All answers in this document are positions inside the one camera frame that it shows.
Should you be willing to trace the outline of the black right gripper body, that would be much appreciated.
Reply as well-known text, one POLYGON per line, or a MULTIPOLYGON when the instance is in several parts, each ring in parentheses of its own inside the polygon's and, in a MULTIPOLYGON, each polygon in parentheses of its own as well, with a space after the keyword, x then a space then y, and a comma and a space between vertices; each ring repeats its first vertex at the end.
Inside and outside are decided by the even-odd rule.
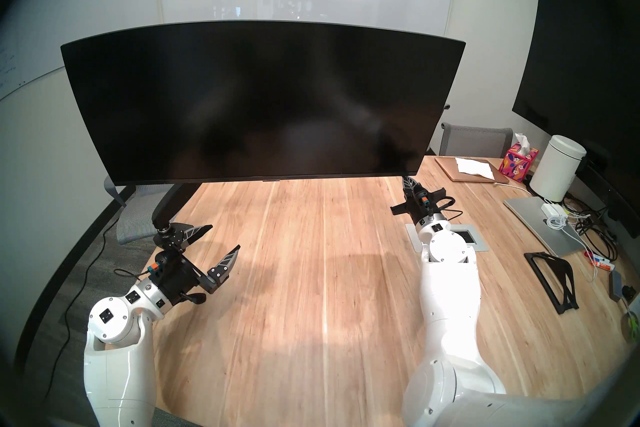
POLYGON ((390 210, 393 215, 408 214, 415 226, 422 227, 444 219, 438 203, 447 198, 445 188, 433 192, 425 189, 425 197, 416 198, 416 202, 404 201, 391 207, 390 210))

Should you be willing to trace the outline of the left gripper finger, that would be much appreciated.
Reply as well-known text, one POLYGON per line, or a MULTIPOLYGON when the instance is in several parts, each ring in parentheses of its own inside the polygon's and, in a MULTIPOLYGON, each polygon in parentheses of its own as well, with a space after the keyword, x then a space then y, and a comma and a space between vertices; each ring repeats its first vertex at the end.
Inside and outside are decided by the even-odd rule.
POLYGON ((207 292, 210 295, 217 291, 229 278, 237 261, 240 249, 241 246, 237 245, 226 256, 224 256, 215 267, 212 267, 207 271, 207 279, 209 280, 210 285, 207 292))
POLYGON ((190 224, 170 224, 166 232, 166 249, 185 251, 207 234, 213 225, 192 226, 190 224))

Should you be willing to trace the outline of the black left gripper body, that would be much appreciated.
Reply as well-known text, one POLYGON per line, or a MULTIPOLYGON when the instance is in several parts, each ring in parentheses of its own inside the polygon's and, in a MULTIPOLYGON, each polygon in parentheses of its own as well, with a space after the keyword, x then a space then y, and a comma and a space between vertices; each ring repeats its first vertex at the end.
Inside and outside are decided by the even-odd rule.
POLYGON ((206 292, 210 288, 207 275, 175 250, 162 250, 155 255, 150 264, 150 281, 161 292, 162 300, 172 306, 186 301, 202 304, 206 301, 203 293, 189 292, 197 287, 206 292))

